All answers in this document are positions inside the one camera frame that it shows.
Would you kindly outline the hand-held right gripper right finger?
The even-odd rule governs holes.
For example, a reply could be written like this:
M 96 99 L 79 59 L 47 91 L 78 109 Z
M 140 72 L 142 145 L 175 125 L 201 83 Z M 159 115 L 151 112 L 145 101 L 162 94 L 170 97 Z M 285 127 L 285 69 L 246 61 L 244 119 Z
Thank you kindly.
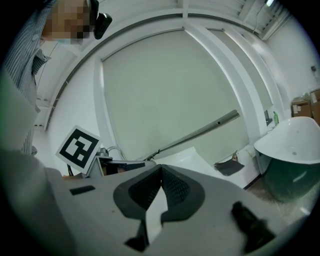
M 283 256 L 305 223 L 287 224 L 276 207 L 235 184 L 162 165 L 168 210 L 152 256 Z

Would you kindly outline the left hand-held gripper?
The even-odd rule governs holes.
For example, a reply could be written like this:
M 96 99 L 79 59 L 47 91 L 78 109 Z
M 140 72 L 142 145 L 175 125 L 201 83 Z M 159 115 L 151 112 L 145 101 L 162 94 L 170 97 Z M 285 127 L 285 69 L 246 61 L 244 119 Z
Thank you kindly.
M 76 125 L 56 156 L 66 163 L 71 178 L 99 178 L 156 166 L 152 160 L 127 160 L 118 146 L 104 148 L 101 145 L 99 136 Z

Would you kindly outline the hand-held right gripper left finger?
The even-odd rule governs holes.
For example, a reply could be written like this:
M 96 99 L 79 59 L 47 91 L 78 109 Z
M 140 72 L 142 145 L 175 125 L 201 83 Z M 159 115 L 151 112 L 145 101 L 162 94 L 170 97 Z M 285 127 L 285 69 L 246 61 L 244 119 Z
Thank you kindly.
M 160 256 L 160 241 L 145 246 L 141 220 L 126 217 L 114 201 L 120 184 L 152 169 L 66 180 L 47 168 L 46 248 L 55 256 Z

